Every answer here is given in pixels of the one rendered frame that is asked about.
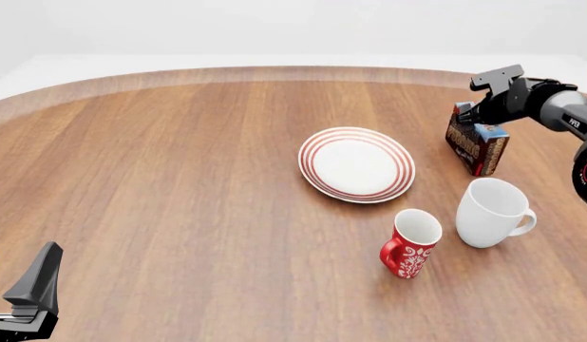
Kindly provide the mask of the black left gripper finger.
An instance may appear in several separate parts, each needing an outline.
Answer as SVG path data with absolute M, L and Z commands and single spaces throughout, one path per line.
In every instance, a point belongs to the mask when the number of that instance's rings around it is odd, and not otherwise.
M 24 275 L 3 294 L 12 304 L 11 315 L 58 315 L 57 283 L 63 249 L 49 241 L 32 261 Z

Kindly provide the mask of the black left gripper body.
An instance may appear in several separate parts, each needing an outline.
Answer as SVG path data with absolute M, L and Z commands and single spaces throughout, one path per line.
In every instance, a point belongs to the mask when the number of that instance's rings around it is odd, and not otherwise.
M 49 339 L 58 321 L 59 305 L 16 305 L 0 313 L 0 342 Z

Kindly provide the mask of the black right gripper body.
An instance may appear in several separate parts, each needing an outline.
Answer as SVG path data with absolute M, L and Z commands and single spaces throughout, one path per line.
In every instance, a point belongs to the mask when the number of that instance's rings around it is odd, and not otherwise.
M 494 96 L 491 92 L 474 107 L 477 124 L 504 124 L 515 119 L 506 106 L 506 94 Z

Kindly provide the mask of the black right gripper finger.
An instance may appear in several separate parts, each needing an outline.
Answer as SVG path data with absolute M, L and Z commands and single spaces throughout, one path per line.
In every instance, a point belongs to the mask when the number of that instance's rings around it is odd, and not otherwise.
M 475 105 L 459 107 L 459 113 L 456 114 L 456 121 L 458 124 L 477 124 L 480 121 L 478 108 Z

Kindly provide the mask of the chocolate pudding box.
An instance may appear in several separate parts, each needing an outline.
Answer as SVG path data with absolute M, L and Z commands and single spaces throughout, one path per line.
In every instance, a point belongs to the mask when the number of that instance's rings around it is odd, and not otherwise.
M 473 106 L 473 102 L 454 104 L 445 140 L 472 176 L 492 176 L 510 136 L 498 125 L 458 123 L 457 115 Z

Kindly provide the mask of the white plate with red rings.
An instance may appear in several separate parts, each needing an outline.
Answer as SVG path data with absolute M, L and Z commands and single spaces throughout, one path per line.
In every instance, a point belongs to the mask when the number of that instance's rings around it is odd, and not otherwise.
M 416 176 L 410 153 L 383 133 L 333 127 L 314 133 L 298 151 L 303 178 L 333 199 L 361 204 L 403 196 Z

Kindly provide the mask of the red mug with white pattern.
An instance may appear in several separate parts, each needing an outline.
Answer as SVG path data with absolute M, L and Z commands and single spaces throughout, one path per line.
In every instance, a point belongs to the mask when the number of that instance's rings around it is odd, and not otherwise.
M 394 218 L 392 236 L 380 250 L 380 260 L 395 276 L 414 278 L 442 235 L 442 225 L 428 212 L 402 210 Z

